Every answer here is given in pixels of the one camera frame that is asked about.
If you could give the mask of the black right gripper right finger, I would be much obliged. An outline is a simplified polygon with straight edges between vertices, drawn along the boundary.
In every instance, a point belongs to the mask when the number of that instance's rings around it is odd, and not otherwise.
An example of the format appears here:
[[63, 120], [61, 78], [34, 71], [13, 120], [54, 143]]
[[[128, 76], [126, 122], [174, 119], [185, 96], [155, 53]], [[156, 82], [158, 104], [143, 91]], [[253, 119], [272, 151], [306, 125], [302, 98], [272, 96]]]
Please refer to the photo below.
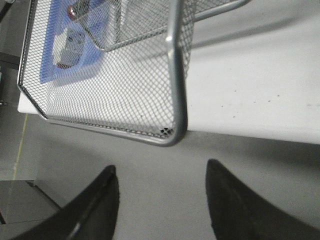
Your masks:
[[213, 233], [218, 240], [318, 240], [319, 229], [272, 205], [210, 159], [205, 189]]

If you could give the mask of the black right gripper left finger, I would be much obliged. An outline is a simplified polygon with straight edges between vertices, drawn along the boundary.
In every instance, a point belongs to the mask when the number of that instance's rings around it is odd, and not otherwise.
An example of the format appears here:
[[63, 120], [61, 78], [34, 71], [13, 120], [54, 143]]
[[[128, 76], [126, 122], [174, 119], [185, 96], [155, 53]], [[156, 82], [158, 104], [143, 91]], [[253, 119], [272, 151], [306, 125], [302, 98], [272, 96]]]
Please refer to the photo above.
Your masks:
[[71, 202], [14, 240], [112, 240], [120, 205], [116, 167], [109, 165]]

